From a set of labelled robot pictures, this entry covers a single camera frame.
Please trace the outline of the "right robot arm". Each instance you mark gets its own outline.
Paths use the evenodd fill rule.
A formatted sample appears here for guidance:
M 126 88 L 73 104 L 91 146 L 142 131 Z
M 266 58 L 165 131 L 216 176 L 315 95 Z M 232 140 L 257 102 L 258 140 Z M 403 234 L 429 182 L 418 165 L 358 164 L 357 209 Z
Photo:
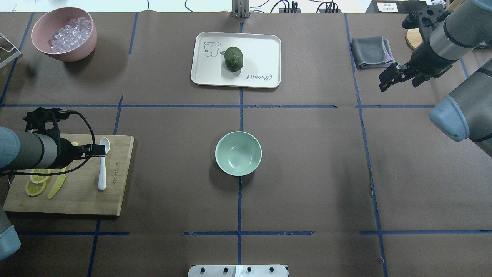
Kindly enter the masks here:
M 423 41 L 408 62 L 392 63 L 379 74 L 382 92 L 407 80 L 416 88 L 437 79 L 480 44 L 491 44 L 491 1 L 455 3 L 453 10 L 428 5 L 406 16 L 401 26 L 418 29 Z M 488 60 L 475 72 L 468 72 L 466 79 L 429 112 L 430 121 L 450 139 L 470 140 L 487 155 L 492 151 L 491 63 Z

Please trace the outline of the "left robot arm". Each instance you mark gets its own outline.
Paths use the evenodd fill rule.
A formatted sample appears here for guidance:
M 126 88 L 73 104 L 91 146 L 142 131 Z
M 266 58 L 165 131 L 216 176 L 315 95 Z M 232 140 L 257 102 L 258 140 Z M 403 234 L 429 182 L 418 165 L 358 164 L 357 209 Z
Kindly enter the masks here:
M 33 169 L 57 169 L 59 175 L 68 174 L 65 167 L 74 160 L 81 160 L 85 164 L 90 158 L 105 157 L 109 148 L 96 143 L 91 128 L 90 144 L 75 146 L 60 136 L 58 122 L 68 119 L 72 114 L 81 115 L 74 110 L 39 107 L 23 117 L 25 131 L 2 127 L 1 176 L 30 176 L 30 170 Z

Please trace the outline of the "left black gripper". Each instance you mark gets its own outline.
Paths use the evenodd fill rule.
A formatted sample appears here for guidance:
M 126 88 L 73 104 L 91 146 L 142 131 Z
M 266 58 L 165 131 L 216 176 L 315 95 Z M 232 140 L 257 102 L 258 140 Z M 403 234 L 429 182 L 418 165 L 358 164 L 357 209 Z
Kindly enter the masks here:
M 86 144 L 80 152 L 72 142 L 60 136 L 58 122 L 68 119 L 71 114 L 75 114 L 75 111 L 42 107 L 26 113 L 23 117 L 25 131 L 32 134 L 38 148 L 37 153 L 33 154 L 35 163 L 29 169 L 61 169 L 74 160 L 106 156 L 105 145 Z

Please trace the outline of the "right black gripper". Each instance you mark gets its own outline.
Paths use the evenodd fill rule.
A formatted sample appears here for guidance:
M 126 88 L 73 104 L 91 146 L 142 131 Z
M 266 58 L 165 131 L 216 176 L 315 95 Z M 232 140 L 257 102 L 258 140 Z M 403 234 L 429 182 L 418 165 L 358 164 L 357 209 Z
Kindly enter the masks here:
M 381 92 L 409 79 L 412 80 L 413 86 L 417 87 L 431 78 L 441 77 L 453 66 L 454 60 L 437 54 L 430 43 L 431 33 L 448 15 L 450 11 L 446 11 L 441 5 L 430 5 L 421 10 L 412 11 L 406 16 L 401 26 L 404 29 L 417 28 L 423 42 L 415 48 L 407 63 L 404 65 L 392 63 L 379 74 Z

